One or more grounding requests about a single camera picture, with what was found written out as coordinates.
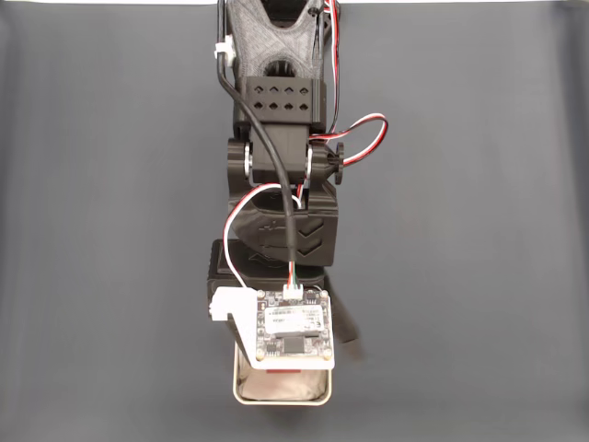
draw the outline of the printed label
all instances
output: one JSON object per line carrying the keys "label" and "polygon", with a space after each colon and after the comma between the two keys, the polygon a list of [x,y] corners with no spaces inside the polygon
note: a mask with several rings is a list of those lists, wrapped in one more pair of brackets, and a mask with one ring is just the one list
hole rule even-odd
{"label": "printed label", "polygon": [[320,332],[325,328],[321,306],[269,307],[265,310],[266,332]]}

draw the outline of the gray fabric surface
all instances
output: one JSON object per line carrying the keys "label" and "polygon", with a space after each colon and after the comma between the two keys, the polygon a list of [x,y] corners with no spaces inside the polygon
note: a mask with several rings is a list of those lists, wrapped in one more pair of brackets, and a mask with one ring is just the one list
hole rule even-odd
{"label": "gray fabric surface", "polygon": [[[552,4],[346,6],[331,274],[366,358],[314,410],[244,408],[205,279],[230,99],[214,8],[5,5],[3,442],[585,441],[583,165]],[[376,128],[346,140],[360,149]]]}

